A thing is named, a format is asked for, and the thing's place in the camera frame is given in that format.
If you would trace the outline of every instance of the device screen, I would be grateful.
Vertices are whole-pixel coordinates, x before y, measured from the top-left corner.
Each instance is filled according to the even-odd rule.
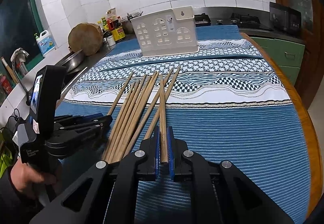
[[[31,103],[30,107],[33,110],[33,112],[36,114],[36,108],[37,108],[37,101],[38,101],[38,94],[39,94],[39,88],[42,82],[43,74],[40,74],[36,77],[35,79],[35,84],[34,84],[34,90],[33,90],[33,95],[31,96]]]

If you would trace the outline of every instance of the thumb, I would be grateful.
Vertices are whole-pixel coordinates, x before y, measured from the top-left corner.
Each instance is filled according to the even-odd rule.
[[[55,176],[49,173],[38,172],[30,166],[26,169],[26,178],[29,182],[36,184],[52,185],[56,183]]]

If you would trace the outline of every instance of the floor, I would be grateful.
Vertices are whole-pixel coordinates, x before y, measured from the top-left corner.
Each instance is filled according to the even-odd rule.
[[[312,119],[316,130],[317,138],[319,140],[321,148],[322,161],[324,165],[324,78],[322,79],[319,90],[317,91],[317,94],[308,109],[308,113]]]

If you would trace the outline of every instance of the blue label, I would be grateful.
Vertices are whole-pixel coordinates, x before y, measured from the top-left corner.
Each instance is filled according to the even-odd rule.
[[[38,43],[38,47],[41,53],[44,55],[46,52],[48,52],[50,49],[54,47],[54,42],[52,40],[52,37],[44,38],[42,41]]]

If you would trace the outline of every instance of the detergent bottle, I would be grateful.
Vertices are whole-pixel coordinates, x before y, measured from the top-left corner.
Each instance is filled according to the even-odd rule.
[[[46,57],[46,55],[48,55],[48,52],[55,49],[54,39],[52,38],[48,30],[41,32],[39,37],[37,36],[37,33],[35,33],[34,36],[43,57]]]

